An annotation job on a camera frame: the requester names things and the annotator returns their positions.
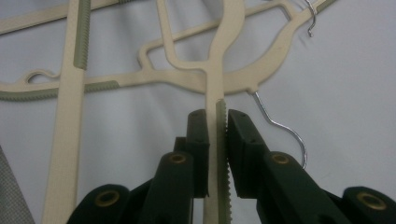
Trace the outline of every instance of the hanger hook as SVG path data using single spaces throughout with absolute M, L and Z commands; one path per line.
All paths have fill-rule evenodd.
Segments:
M 314 34 L 312 34 L 312 29 L 314 28 L 315 24 L 317 23 L 317 11 L 314 9 L 314 7 L 312 6 L 311 2 L 309 0 L 305 0 L 305 2 L 308 4 L 309 9 L 312 12 L 312 15 L 314 17 L 314 19 L 312 20 L 312 24 L 311 26 L 309 26 L 308 28 L 308 34 L 310 37 L 314 36 Z
M 298 142 L 299 145 L 300 145 L 301 151 L 303 152 L 303 162 L 302 162 L 302 166 L 303 166 L 303 169 L 305 169 L 305 167 L 306 167 L 306 161 L 308 160 L 308 153 L 306 152 L 306 147 L 305 147 L 305 144 L 304 144 L 303 139 L 302 139 L 302 138 L 300 137 L 300 135 L 297 134 L 297 132 L 295 132 L 293 129 L 291 129 L 291 128 L 289 128 L 289 127 L 283 125 L 283 124 L 280 124 L 280 123 L 278 123 L 278 122 L 275 122 L 275 121 L 273 121 L 273 120 L 270 118 L 270 116 L 269 116 L 267 110 L 265 109 L 264 104 L 262 103 L 262 100 L 260 99 L 260 96 L 259 96 L 259 93 L 258 93 L 258 92 L 254 92 L 254 93 L 253 93 L 253 98 L 254 98 L 254 100 L 256 101 L 257 105 L 258 105 L 259 108 L 260 108 L 260 111 L 262 112 L 262 115 L 265 117 L 265 119 L 268 121 L 268 123 L 270 123 L 270 124 L 272 124 L 272 125 L 274 125 L 274 126 L 280 128 L 280 129 L 283 129 L 284 131 L 286 131 L 286 132 L 288 132 L 288 133 L 291 133 L 291 134 L 294 136 L 294 138 L 297 140 L 297 142 Z

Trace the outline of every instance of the wire hook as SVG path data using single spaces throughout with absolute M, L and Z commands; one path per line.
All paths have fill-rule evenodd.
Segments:
M 305 2 L 308 4 L 309 9 L 311 10 L 312 15 L 313 15 L 313 17 L 314 17 L 311 26 L 309 26 L 309 28 L 308 28 L 309 36 L 312 37 L 312 36 L 314 36 L 314 34 L 312 34 L 312 29 L 314 28 L 315 24 L 317 23 L 317 14 L 318 14 L 318 13 L 317 13 L 317 11 L 314 9 L 314 7 L 312 6 L 312 4 L 311 4 L 311 2 L 310 2 L 309 0 L 305 0 Z
M 260 111 L 262 112 L 262 115 L 265 117 L 265 119 L 268 121 L 268 123 L 270 123 L 270 124 L 272 124 L 272 125 L 274 125 L 274 126 L 280 128 L 280 129 L 283 129 L 284 131 L 286 131 L 286 132 L 288 132 L 288 133 L 291 133 L 291 134 L 294 136 L 294 138 L 297 140 L 297 142 L 298 142 L 299 145 L 300 145 L 301 151 L 303 152 L 303 162 L 302 162 L 302 166 L 303 166 L 303 169 L 305 169 L 305 167 L 306 167 L 306 161 L 308 160 L 308 153 L 306 152 L 306 147 L 305 147 L 305 144 L 304 144 L 303 139 L 302 139 L 302 138 L 300 137 L 300 135 L 297 134 L 297 132 L 295 132 L 293 129 L 291 129 L 291 128 L 289 128 L 289 127 L 283 125 L 283 124 L 280 124 L 280 123 L 278 123 L 278 122 L 276 122 L 276 121 L 274 121 L 274 120 L 272 120 L 272 119 L 270 118 L 270 116 L 269 116 L 267 110 L 265 109 L 264 104 L 262 103 L 262 100 L 260 99 L 260 96 L 259 96 L 259 93 L 258 93 L 258 92 L 254 92 L 254 93 L 253 93 L 253 98 L 254 98 L 254 100 L 256 101 L 257 105 L 258 105 L 259 108 L 260 108 Z

